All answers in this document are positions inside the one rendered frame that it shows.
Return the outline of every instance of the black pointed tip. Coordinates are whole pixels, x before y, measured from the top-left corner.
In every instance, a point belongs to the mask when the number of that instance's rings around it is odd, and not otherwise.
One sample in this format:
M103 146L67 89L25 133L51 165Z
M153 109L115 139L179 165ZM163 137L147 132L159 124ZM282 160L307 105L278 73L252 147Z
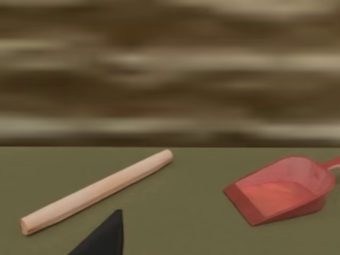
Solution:
M123 210L116 210L69 255L123 255Z

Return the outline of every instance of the dustpan handle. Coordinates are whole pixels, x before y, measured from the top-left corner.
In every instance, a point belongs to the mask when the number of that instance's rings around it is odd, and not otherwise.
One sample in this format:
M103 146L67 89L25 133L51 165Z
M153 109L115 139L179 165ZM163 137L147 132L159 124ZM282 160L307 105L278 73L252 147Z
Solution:
M336 167L340 167L340 157L331 159L327 162L321 163L325 168L327 168L328 170L332 170Z

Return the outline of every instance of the rolling pin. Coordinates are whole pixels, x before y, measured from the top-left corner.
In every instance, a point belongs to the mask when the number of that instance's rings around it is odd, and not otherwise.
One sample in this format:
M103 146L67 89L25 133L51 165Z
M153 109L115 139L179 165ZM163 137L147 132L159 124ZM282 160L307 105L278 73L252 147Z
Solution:
M173 154L170 150L161 151L65 198L51 203L21 218L21 232L24 235L30 235L54 225L153 174L170 163L172 158Z

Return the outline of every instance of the dustpan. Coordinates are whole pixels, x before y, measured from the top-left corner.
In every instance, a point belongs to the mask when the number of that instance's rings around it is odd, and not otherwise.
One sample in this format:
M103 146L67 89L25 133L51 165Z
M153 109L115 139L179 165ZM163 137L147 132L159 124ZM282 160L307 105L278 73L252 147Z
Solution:
M303 216L323 208L335 185L329 170L337 166L340 157L317 163L289 156L237 180L224 193L252 226Z
M123 255L123 211L116 210L69 255Z

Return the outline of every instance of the red plastic shovel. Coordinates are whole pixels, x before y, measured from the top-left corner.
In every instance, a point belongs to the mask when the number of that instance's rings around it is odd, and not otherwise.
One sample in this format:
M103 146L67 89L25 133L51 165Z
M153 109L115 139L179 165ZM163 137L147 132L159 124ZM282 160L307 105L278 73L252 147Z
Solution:
M302 216L323 208L335 184L329 170L337 166L340 157L316 163L289 156L237 180L224 193L252 226Z

